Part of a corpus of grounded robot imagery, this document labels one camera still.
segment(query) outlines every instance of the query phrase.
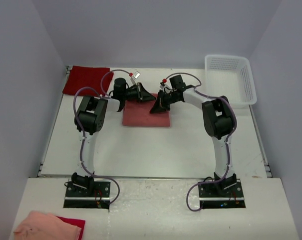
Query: pink towel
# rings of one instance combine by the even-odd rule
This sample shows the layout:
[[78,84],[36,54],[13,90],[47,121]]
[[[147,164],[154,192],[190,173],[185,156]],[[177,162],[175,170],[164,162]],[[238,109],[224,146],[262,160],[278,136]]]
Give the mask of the pink towel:
[[170,115],[169,112],[162,112],[158,114],[150,114],[150,110],[154,104],[154,101],[147,102],[135,102],[126,101],[122,125],[128,127],[170,127]]
[[14,240],[78,240],[81,228],[53,214],[31,211],[14,231]]

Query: gray wall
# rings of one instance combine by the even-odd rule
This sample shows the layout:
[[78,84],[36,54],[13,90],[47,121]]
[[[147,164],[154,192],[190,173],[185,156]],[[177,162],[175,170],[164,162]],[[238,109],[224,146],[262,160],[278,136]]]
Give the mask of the gray wall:
[[250,58],[254,112],[302,239],[302,0],[284,0]]
[[281,0],[33,0],[66,65],[202,68],[249,57]]
[[64,69],[33,3],[0,0],[0,240],[36,176]]

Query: metal bracket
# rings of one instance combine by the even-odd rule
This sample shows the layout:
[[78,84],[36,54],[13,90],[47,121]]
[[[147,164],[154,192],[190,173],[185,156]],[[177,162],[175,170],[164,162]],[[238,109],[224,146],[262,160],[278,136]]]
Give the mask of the metal bracket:
[[238,209],[246,207],[240,181],[224,190],[214,183],[199,185],[199,197],[202,209]]
[[93,192],[66,182],[66,192],[63,208],[73,209],[109,209],[110,208],[110,182],[95,181]]

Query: red cloth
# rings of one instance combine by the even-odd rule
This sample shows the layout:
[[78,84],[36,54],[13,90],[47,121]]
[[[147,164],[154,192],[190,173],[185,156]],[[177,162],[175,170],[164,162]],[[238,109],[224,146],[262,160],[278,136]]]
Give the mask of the red cloth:
[[[109,72],[110,69],[106,67],[84,67],[73,66],[70,71],[69,78],[63,89],[64,94],[75,95],[76,92],[82,87],[94,88],[99,94],[103,94],[100,87],[102,77]],[[113,73],[109,73],[103,80],[103,89],[108,91],[110,83],[113,78]],[[92,95],[91,90],[83,90],[79,96]]]
[[154,101],[138,103],[135,101],[126,101],[123,111],[122,124],[128,127],[163,127],[169,128],[169,112],[150,114]]
[[73,226],[77,226],[77,227],[81,228],[81,232],[80,232],[78,240],[82,239],[83,231],[84,231],[84,225],[85,225],[84,220],[65,218],[65,217],[61,217],[61,216],[56,216],[56,217],[61,219],[63,222],[65,222],[67,224],[71,224]]

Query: purple cable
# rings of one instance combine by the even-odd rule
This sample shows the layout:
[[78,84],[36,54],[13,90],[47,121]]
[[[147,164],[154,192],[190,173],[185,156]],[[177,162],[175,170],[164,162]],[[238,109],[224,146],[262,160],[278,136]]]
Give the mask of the purple cable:
[[95,174],[89,172],[89,170],[86,168],[86,166],[85,166],[84,163],[83,163],[82,152],[83,152],[83,147],[84,147],[84,142],[85,142],[85,130],[84,130],[84,127],[83,127],[83,125],[82,125],[82,123],[81,123],[79,117],[78,117],[77,114],[76,114],[76,98],[78,97],[78,95],[80,94],[80,92],[82,92],[82,91],[85,90],[85,89],[90,89],[90,90],[92,90],[98,97],[100,97],[99,93],[98,93],[95,89],[93,89],[93,88],[91,88],[91,87],[88,87],[88,86],[82,87],[82,88],[79,89],[79,90],[76,92],[76,94],[74,95],[74,99],[73,99],[73,111],[74,111],[74,116],[75,116],[76,122],[79,124],[79,126],[80,126],[80,128],[81,128],[81,130],[82,130],[82,132],[83,132],[83,140],[82,140],[81,149],[80,149],[80,161],[81,161],[81,166],[82,166],[82,168],[83,168],[90,176],[92,176],[93,178],[96,178],[96,179],[107,179],[107,180],[110,180],[110,181],[112,181],[112,182],[115,183],[115,185],[117,186],[118,192],[117,192],[116,197],[110,202],[110,204],[112,204],[112,203],[114,203],[114,202],[117,200],[117,198],[118,198],[119,195],[120,195],[120,186],[119,186],[119,184],[117,183],[117,181],[114,180],[113,178],[108,177],[108,176],[98,176],[98,175],[95,175]]
[[105,94],[106,98],[109,99],[110,98],[110,95],[106,93],[106,91],[103,89],[103,81],[104,81],[104,78],[109,74],[109,73],[112,73],[112,72],[124,72],[124,73],[127,73],[130,75],[130,73],[126,70],[122,70],[122,69],[114,69],[114,70],[111,70],[109,72],[107,72],[106,74],[104,74],[104,76],[102,77],[101,79],[101,82],[100,82],[100,87],[101,87],[101,90],[102,92]]
[[203,93],[201,93],[201,92],[199,92],[199,91],[196,90],[197,87],[200,87],[202,85],[202,82],[196,76],[194,76],[193,74],[190,74],[190,73],[187,73],[187,72],[176,72],[176,73],[173,73],[173,74],[169,75],[165,79],[168,79],[169,77],[171,77],[173,75],[177,75],[177,74],[188,75],[188,76],[191,76],[191,77],[195,78],[199,82],[199,84],[194,87],[194,92],[196,92],[197,94],[199,94],[199,95],[201,95],[201,96],[203,96],[205,98],[208,98],[208,99],[219,99],[222,102],[224,102],[226,104],[226,106],[230,109],[232,117],[233,117],[233,120],[234,120],[233,130],[227,135],[227,137],[225,139],[225,146],[226,146],[226,152],[227,152],[227,167],[226,167],[226,171],[225,171],[224,175],[219,180],[198,182],[198,183],[194,184],[193,186],[191,186],[190,189],[188,190],[187,194],[186,194],[186,206],[187,206],[187,208],[189,210],[191,210],[192,212],[198,212],[198,211],[200,211],[202,209],[202,207],[199,207],[198,209],[192,209],[190,207],[190,205],[189,205],[189,196],[190,196],[190,193],[193,190],[193,188],[195,188],[195,187],[197,187],[199,185],[203,185],[203,184],[217,184],[217,183],[223,181],[226,178],[226,175],[227,175],[227,173],[229,172],[229,169],[230,169],[229,165],[231,163],[231,154],[230,154],[230,147],[229,147],[229,144],[228,144],[228,139],[235,132],[235,130],[237,128],[237,120],[236,120],[236,116],[235,116],[235,113],[234,113],[233,109],[231,108],[230,104],[224,98],[219,97],[219,96],[208,96],[208,95],[203,94]]

